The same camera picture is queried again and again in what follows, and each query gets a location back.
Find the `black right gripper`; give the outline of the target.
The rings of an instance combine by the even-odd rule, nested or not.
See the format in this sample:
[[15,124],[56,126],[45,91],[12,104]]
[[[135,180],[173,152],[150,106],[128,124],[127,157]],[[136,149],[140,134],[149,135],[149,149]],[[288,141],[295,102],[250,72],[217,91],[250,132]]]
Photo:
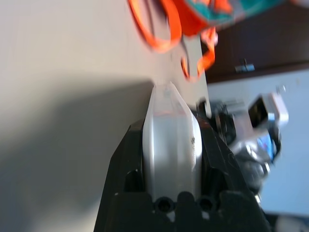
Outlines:
[[225,143],[232,143],[236,138],[233,114],[238,113],[242,106],[243,101],[241,100],[211,101],[211,112],[216,131]]

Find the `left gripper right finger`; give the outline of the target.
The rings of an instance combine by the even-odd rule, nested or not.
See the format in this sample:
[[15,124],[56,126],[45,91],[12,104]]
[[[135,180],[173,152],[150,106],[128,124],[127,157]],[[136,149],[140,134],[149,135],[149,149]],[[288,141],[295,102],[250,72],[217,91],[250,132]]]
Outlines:
[[234,155],[209,122],[197,119],[202,136],[202,193],[242,191],[245,181]]

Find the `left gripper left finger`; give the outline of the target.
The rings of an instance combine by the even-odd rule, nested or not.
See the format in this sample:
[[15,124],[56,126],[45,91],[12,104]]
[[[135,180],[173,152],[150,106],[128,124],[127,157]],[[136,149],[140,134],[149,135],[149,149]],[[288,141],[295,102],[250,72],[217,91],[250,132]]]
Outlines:
[[144,120],[131,124],[110,160],[106,191],[145,192],[142,162]]

